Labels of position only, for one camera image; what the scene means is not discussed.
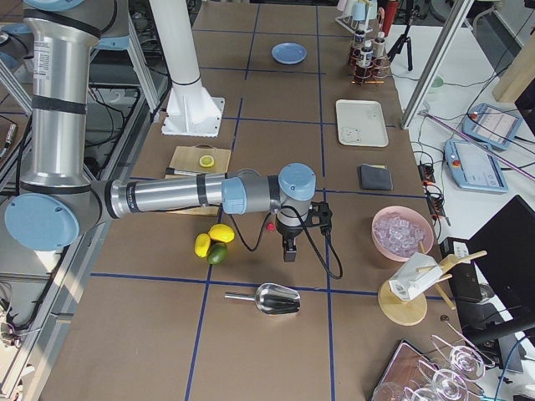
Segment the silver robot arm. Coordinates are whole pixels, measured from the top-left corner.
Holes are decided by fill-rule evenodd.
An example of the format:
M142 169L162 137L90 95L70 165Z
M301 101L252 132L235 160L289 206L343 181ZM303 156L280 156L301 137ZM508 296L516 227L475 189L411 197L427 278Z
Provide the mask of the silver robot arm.
M34 36L33 147L21 192L4 215L15 240L54 251L128 214L219 205L228 215L273 213L283 257L294 260L316 185L306 165L292 163L269 176L242 170L128 183L85 177L89 56L103 39L128 42L127 2L28 1L24 21Z

